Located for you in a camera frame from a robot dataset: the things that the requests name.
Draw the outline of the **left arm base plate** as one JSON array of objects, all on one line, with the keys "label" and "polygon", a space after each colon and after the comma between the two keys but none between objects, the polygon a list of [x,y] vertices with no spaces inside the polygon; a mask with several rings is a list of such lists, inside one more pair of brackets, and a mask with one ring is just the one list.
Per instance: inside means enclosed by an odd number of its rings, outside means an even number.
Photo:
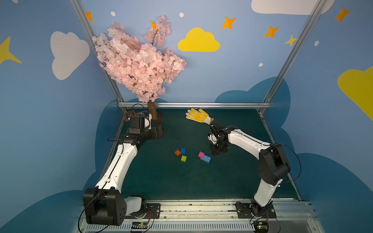
[{"label": "left arm base plate", "polygon": [[160,203],[147,203],[146,210],[140,211],[140,213],[131,213],[128,216],[125,216],[125,219],[159,219],[161,211]]}]

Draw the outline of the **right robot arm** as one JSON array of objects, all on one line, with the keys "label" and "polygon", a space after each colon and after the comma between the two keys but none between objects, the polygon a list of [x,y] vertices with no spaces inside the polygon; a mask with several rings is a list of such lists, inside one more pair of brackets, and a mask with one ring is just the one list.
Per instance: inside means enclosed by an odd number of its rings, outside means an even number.
[{"label": "right robot arm", "polygon": [[210,149],[213,155],[225,153],[230,145],[235,145],[258,160],[261,180],[249,209],[253,217],[259,218],[267,215],[273,208],[273,196],[276,189],[291,171],[283,146],[254,138],[232,125],[225,128],[212,125],[208,139],[212,142]]}]

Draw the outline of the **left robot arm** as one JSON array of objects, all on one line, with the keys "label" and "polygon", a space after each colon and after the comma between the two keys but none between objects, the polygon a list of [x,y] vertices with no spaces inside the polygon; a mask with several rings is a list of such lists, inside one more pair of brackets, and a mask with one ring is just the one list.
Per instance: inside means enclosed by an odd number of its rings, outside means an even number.
[{"label": "left robot arm", "polygon": [[150,129],[128,129],[118,138],[117,152],[108,169],[94,188],[83,194],[87,224],[120,226],[125,219],[158,219],[159,204],[147,204],[144,196],[121,194],[124,178],[139,149],[148,140],[161,139],[163,128],[155,125]]}]

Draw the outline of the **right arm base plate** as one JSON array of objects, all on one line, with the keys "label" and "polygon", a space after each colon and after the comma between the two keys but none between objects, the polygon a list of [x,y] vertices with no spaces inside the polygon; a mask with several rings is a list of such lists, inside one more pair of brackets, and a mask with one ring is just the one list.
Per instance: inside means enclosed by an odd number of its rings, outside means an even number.
[{"label": "right arm base plate", "polygon": [[277,218],[274,206],[272,203],[261,207],[256,203],[236,202],[234,204],[238,217],[241,218]]}]

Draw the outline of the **light blue long lego brick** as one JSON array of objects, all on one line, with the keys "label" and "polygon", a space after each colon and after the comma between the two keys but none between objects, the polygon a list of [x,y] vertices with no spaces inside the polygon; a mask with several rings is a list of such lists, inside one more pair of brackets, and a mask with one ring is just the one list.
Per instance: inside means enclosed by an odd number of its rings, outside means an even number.
[{"label": "light blue long lego brick", "polygon": [[207,162],[209,163],[210,160],[211,160],[211,157],[207,156],[207,155],[204,155],[202,158],[200,158],[201,160],[203,160],[204,162]]}]

